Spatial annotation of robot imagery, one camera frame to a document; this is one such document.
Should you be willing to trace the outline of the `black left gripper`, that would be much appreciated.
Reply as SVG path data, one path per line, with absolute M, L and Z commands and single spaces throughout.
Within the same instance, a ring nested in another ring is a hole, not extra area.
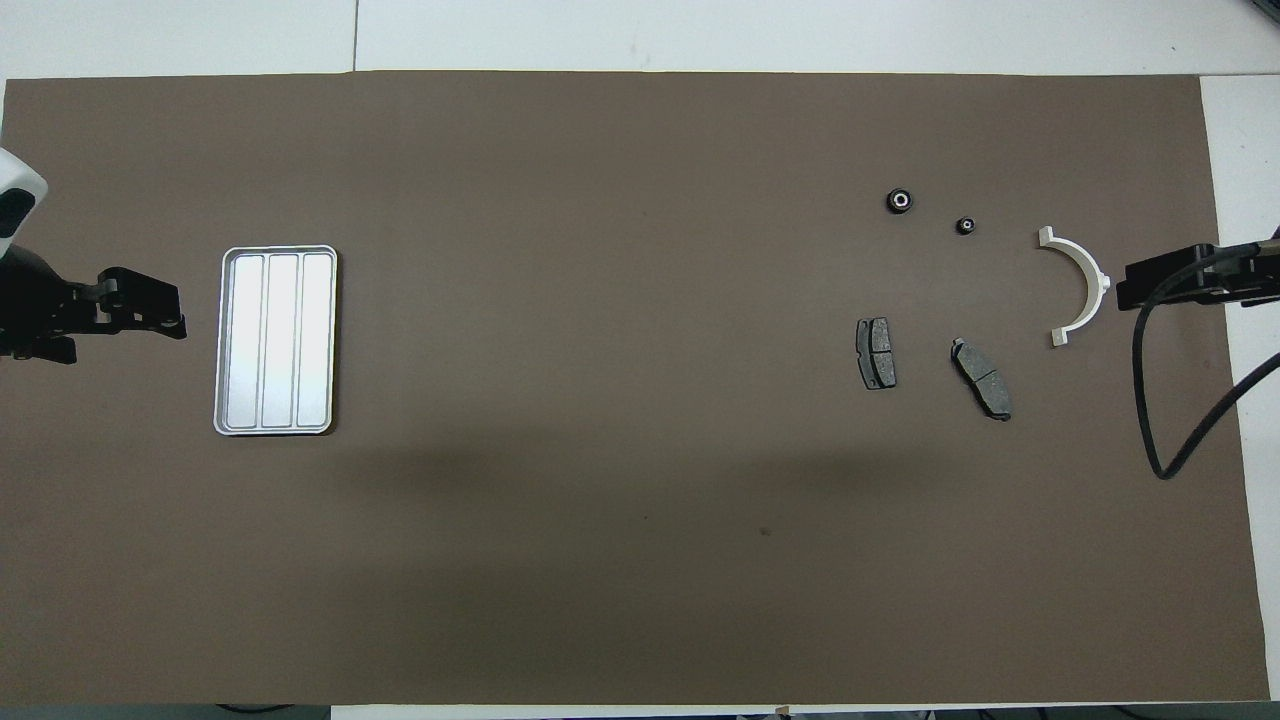
M 105 333 L 150 332 L 169 340 L 188 337 L 179 290 L 123 266 L 99 274 L 99 305 Z M 82 284 L 64 281 L 41 256 L 12 245 L 1 260 L 1 354 L 15 360 L 77 363 L 76 334 L 100 334 L 99 309 L 79 296 Z

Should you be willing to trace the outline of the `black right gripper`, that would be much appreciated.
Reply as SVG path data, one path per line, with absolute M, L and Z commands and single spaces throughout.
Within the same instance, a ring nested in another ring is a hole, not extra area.
M 1166 304 L 1221 305 L 1240 304 L 1253 307 L 1275 304 L 1279 300 L 1279 238 L 1260 242 L 1261 250 L 1248 258 L 1229 258 L 1236 246 L 1219 247 L 1207 243 L 1192 245 L 1181 255 L 1176 269 L 1206 258 L 1213 265 L 1197 269 L 1188 279 L 1180 281 L 1165 296 Z M 1149 258 L 1125 265 L 1124 277 L 1116 283 L 1116 304 L 1120 311 L 1140 307 L 1153 290 L 1172 274 L 1172 260 Z

